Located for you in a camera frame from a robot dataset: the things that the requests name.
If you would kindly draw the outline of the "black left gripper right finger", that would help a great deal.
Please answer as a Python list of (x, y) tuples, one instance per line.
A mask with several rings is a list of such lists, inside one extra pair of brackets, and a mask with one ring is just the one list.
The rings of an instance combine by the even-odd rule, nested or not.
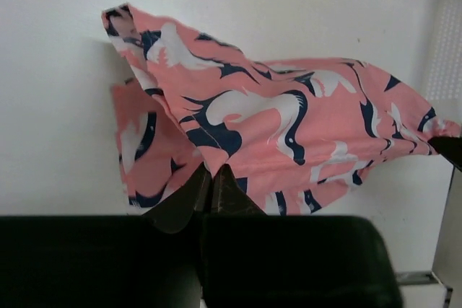
[(357, 216), (269, 216), (230, 166), (201, 228), (208, 307), (401, 307), (385, 242)]

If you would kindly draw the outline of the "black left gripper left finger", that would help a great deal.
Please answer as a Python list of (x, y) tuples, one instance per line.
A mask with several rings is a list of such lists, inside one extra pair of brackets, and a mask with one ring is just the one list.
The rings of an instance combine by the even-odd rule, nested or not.
[(191, 222), (200, 166), (140, 215), (1, 218), (3, 307), (199, 307)]

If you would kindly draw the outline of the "pink shark print shorts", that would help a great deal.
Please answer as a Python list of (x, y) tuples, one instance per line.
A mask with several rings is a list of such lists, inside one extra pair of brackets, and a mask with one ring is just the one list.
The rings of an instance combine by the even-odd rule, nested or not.
[(461, 127), (392, 74), (350, 58), (252, 61), (237, 47), (130, 4), (105, 31), (133, 77), (112, 89), (128, 202), (151, 208), (204, 165), (230, 166), (268, 214), (312, 214), (378, 164), (434, 155)]

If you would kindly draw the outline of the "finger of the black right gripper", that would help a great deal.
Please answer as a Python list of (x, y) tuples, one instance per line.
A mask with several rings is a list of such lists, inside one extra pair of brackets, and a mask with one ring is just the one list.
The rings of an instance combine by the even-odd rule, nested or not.
[(457, 170), (462, 170), (462, 138), (435, 136), (429, 140), (435, 151), (448, 160)]

